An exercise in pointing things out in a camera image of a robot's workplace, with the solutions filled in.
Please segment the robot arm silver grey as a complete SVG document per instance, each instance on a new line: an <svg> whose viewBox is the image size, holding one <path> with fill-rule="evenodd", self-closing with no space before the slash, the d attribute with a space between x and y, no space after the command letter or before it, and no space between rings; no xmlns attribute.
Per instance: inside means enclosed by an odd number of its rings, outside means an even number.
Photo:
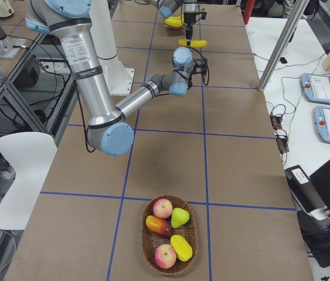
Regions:
<svg viewBox="0 0 330 281"><path fill-rule="evenodd" d="M200 20L206 19L206 11L197 1L141 1L138 4L153 5L170 28L185 27L185 38L178 40L178 45L193 48L207 46L206 40L193 40L193 27Z"/></svg>
<svg viewBox="0 0 330 281"><path fill-rule="evenodd" d="M113 104L90 33L93 1L26 1L25 4L27 27L60 40L90 114L84 133L86 142L107 155L120 156L131 149L134 132L125 123L126 117L162 91L186 95L194 74L209 75L205 57L195 59L192 47L179 47L173 52L172 73L151 76L138 90Z"/></svg>

